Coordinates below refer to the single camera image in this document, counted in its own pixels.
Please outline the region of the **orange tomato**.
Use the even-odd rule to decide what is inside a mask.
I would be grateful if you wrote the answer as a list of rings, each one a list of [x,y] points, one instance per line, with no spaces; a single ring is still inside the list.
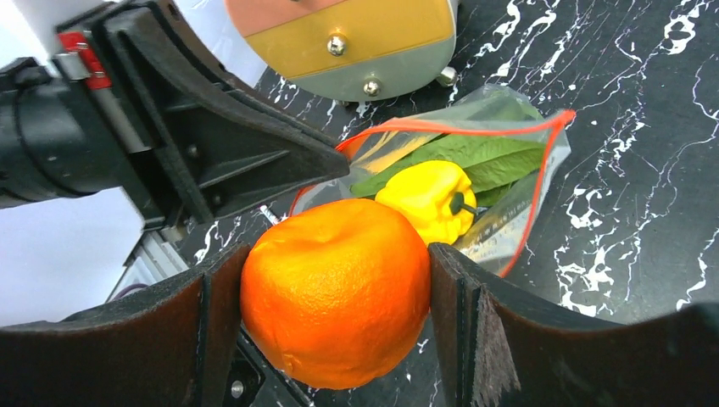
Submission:
[[[242,268],[239,305],[272,366],[311,387],[386,375],[412,350],[429,311],[426,244],[369,199],[321,205],[272,226]]]

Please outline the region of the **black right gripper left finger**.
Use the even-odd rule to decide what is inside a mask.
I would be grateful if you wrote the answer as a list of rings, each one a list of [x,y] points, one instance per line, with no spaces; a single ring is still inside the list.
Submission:
[[[239,265],[249,249],[224,261]],[[36,321],[1,330],[1,403],[4,406],[118,406],[135,367],[123,354],[133,329],[130,305],[102,304],[59,322]]]

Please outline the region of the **yellow bell pepper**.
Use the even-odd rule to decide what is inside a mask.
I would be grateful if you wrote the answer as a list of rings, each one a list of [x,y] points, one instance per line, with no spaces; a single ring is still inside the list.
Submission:
[[[455,163],[430,160],[392,176],[375,200],[400,212],[426,243],[453,244],[473,225],[477,199]]]

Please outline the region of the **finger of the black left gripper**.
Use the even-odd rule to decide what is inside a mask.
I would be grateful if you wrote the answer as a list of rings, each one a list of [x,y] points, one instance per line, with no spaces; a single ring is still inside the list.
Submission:
[[[131,128],[126,193],[152,225],[206,223],[345,176],[333,139],[281,111],[203,45],[171,1],[123,1],[89,23]]]

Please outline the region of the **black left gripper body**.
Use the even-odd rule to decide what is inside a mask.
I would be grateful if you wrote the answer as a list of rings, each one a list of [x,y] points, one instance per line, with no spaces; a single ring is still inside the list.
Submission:
[[[52,75],[32,57],[1,69],[1,207],[56,198],[85,198],[121,187],[147,230],[169,215],[133,169],[131,153],[146,150],[114,109],[107,70],[80,31],[58,35]]]

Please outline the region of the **green leafy vegetable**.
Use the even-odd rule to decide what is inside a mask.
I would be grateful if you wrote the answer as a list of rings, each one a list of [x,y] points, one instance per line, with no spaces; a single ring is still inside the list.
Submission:
[[[514,183],[540,168],[546,133],[524,128],[541,122],[536,108],[507,92],[431,112],[410,126],[376,135],[353,159],[363,173],[349,185],[349,192],[354,198],[375,199],[401,170],[444,160],[468,175],[477,207],[491,206]]]

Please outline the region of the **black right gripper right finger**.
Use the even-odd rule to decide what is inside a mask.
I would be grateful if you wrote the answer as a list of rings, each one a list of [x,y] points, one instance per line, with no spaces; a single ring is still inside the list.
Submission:
[[[450,406],[715,406],[718,307],[622,325],[582,315],[429,248]]]

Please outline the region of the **clear zip bag orange zipper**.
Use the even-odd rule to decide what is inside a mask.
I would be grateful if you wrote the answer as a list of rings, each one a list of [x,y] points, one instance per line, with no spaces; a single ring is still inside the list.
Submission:
[[[374,198],[403,212],[427,242],[449,243],[507,276],[570,154],[566,127],[575,116],[570,109],[543,116],[507,86],[482,86],[450,107],[347,138],[337,149],[350,172],[305,188],[290,212]]]

